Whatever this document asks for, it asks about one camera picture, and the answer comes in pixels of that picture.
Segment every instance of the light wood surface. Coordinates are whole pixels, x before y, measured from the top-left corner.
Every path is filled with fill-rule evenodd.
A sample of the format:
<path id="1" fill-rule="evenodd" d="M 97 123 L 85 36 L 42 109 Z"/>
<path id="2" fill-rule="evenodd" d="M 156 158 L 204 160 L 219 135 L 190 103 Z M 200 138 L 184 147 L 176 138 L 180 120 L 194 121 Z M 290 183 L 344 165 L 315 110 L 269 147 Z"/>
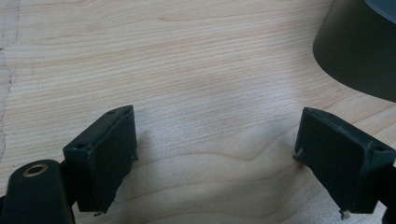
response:
<path id="1" fill-rule="evenodd" d="M 327 76 L 312 43 L 331 0 L 0 0 L 0 193 L 27 162 L 134 105 L 140 160 L 107 214 L 77 223 L 341 222 L 294 161 L 304 106 L 396 147 L 394 103 Z"/>

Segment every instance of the wood grain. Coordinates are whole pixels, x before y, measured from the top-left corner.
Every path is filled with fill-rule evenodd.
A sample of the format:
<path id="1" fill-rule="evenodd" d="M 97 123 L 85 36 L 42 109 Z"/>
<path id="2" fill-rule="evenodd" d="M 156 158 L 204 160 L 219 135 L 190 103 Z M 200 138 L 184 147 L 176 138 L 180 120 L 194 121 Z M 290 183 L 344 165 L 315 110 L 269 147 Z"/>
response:
<path id="1" fill-rule="evenodd" d="M 77 223 L 341 223 L 291 158 L 304 106 L 396 147 L 396 107 L 312 55 L 331 0 L 2 0 L 0 191 L 107 110 L 134 105 L 140 160 Z M 353 215 L 342 223 L 380 223 Z"/>

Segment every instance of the wooden table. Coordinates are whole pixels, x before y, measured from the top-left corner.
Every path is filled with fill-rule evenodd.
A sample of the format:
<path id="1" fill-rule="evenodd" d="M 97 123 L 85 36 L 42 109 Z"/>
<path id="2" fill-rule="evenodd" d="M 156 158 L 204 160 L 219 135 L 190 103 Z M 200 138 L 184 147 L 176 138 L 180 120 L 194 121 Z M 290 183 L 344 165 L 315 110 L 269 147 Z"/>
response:
<path id="1" fill-rule="evenodd" d="M 1 0 L 0 190 L 107 110 L 134 105 L 140 160 L 107 214 L 77 223 L 341 222 L 294 161 L 304 106 L 396 147 L 394 103 L 326 75 L 331 0 Z"/>

